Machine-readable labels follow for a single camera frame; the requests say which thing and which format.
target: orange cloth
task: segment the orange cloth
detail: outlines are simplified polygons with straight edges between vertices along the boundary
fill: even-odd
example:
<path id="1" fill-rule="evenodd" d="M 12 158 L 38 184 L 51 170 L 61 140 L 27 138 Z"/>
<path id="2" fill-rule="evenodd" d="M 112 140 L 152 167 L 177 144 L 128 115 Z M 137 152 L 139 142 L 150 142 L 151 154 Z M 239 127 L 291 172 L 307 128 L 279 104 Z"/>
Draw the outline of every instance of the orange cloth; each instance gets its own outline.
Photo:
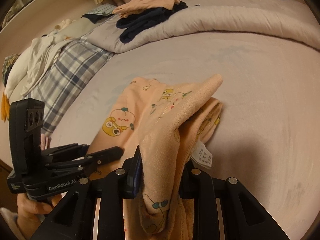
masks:
<path id="1" fill-rule="evenodd" d="M 139 14 L 150 8 L 164 7 L 172 10 L 174 4 L 180 0 L 131 0 L 129 3 L 118 6 L 113 14 L 120 14 L 120 18 L 127 18 L 130 14 Z"/>
<path id="2" fill-rule="evenodd" d="M 143 186 L 136 199 L 124 200 L 126 239 L 192 238 L 193 201 L 180 199 L 178 190 L 195 143 L 205 143 L 216 128 L 222 103 L 211 96 L 221 83 L 220 75 L 173 86 L 135 78 L 113 106 L 88 153 L 124 149 L 120 161 L 91 176 L 97 179 L 121 167 L 140 145 Z"/>
<path id="3" fill-rule="evenodd" d="M 10 111 L 10 104 L 9 100 L 7 99 L 6 95 L 2 94 L 2 101 L 1 101 L 1 120 L 5 122 L 5 120 L 9 120 L 9 111 Z"/>

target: wall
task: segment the wall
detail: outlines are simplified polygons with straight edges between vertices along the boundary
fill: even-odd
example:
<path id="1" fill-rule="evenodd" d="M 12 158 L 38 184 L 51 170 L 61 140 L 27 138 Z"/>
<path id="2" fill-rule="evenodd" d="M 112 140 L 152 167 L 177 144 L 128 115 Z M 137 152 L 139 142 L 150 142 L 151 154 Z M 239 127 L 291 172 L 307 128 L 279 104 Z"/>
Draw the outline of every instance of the wall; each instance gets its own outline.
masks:
<path id="1" fill-rule="evenodd" d="M 0 65 L 6 56 L 21 53 L 33 38 L 49 33 L 67 18 L 78 19 L 95 8 L 93 0 L 34 0 L 20 11 L 0 32 Z M 4 90 L 0 84 L 0 94 Z M 12 166 L 8 122 L 0 121 L 0 159 Z"/>

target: yellow cartoon character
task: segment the yellow cartoon character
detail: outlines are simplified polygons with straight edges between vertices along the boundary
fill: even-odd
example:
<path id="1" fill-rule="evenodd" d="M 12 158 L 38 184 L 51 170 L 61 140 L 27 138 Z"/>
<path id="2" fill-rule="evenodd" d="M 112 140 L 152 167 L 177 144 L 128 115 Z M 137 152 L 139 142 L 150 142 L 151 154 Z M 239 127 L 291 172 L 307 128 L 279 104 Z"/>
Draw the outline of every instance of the yellow cartoon character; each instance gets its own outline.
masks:
<path id="1" fill-rule="evenodd" d="M 131 128 L 134 130 L 135 116 L 128 111 L 128 108 L 123 107 L 111 112 L 103 124 L 103 131 L 110 136 L 119 136 L 124 130 Z"/>
<path id="2" fill-rule="evenodd" d="M 173 102 L 172 102 L 172 106 L 170 106 L 170 109 L 174 108 L 174 106 L 180 101 L 183 100 L 188 94 L 190 94 L 191 91 L 189 91 L 188 93 L 182 93 L 182 92 L 177 92 L 175 95 L 178 94 L 182 94 L 181 98 L 177 97 Z"/>
<path id="3" fill-rule="evenodd" d="M 171 98 L 172 95 L 173 95 L 173 89 L 172 88 L 168 88 L 165 91 L 163 91 L 162 97 L 159 99 L 159 101 L 161 99 L 165 99 L 165 100 L 168 101 Z"/>

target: blue plaid fabric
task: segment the blue plaid fabric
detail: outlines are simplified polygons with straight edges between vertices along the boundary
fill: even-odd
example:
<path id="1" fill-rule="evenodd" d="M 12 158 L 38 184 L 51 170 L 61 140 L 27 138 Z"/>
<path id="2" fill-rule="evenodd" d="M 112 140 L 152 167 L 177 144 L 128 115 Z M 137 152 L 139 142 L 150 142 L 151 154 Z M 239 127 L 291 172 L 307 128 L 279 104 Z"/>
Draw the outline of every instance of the blue plaid fabric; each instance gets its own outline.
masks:
<path id="1" fill-rule="evenodd" d="M 95 15 L 103 15 L 103 16 L 108 16 L 112 14 L 112 11 L 116 8 L 116 6 L 111 5 L 111 4 L 102 4 L 98 6 L 97 8 L 87 12 L 86 14 L 95 14 Z"/>
<path id="2" fill-rule="evenodd" d="M 50 136 L 90 79 L 114 54 L 87 42 L 72 41 L 64 48 L 39 84 L 25 98 L 44 102 L 43 133 Z"/>

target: camera lens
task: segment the camera lens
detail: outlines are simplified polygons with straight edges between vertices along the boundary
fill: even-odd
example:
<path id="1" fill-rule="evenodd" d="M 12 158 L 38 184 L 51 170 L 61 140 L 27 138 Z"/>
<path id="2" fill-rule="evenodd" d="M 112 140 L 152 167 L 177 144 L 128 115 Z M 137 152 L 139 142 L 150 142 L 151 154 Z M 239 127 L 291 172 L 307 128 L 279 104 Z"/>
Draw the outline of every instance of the camera lens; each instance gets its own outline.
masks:
<path id="1" fill-rule="evenodd" d="M 39 112 L 37 111 L 37 112 L 36 112 L 36 125 L 39 124 L 39 121 L 40 121 L 40 114 L 39 114 Z"/>
<path id="2" fill-rule="evenodd" d="M 32 126 L 34 121 L 33 113 L 30 114 L 29 116 L 29 125 Z"/>

